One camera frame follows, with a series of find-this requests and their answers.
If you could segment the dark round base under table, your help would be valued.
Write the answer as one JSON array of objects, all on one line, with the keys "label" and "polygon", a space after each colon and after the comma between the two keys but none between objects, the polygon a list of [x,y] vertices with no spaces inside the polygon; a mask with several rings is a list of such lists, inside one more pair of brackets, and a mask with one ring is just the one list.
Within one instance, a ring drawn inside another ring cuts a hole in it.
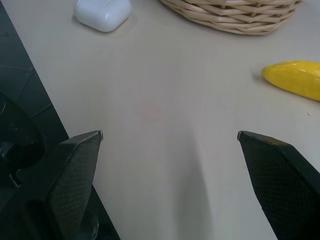
[{"label": "dark round base under table", "polygon": [[17,172],[28,169],[46,154],[46,144],[23,109],[0,93],[0,166],[16,187],[23,182]]}]

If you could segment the white earbuds case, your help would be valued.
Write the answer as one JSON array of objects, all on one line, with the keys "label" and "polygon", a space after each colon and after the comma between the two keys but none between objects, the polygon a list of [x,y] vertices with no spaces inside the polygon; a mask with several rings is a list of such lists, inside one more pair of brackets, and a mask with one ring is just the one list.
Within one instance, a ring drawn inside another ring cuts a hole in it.
[{"label": "white earbuds case", "polygon": [[121,25],[131,10],[130,0],[77,0],[73,15],[80,23],[108,33]]}]

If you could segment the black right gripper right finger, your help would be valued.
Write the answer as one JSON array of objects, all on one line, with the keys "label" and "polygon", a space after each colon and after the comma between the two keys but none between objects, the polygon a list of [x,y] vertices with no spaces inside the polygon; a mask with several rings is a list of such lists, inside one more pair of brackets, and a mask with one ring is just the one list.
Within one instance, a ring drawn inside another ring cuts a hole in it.
[{"label": "black right gripper right finger", "polygon": [[320,172],[289,143],[249,131],[237,140],[277,240],[320,240]]}]

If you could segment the yellow toy banana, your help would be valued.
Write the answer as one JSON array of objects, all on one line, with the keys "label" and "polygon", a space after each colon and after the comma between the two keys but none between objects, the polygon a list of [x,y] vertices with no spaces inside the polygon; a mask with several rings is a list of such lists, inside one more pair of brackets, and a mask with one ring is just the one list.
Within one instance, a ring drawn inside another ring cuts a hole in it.
[{"label": "yellow toy banana", "polygon": [[320,62],[290,60],[264,67],[263,78],[290,93],[320,102]]}]

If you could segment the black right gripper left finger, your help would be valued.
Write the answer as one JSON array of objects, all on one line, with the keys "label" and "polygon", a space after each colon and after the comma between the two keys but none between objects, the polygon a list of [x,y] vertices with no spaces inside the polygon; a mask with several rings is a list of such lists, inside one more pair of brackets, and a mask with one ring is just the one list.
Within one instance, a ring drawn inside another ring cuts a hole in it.
[{"label": "black right gripper left finger", "polygon": [[30,184],[60,240],[70,240],[80,228],[102,140],[99,130],[69,138],[32,171]]}]

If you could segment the woven wicker basket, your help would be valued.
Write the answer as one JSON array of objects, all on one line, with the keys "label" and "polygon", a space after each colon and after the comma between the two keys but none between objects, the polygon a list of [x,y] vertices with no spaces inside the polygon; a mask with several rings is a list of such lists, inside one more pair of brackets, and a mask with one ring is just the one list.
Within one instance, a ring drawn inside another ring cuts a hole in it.
[{"label": "woven wicker basket", "polygon": [[303,0],[159,0],[184,18],[237,35],[268,35],[296,12]]}]

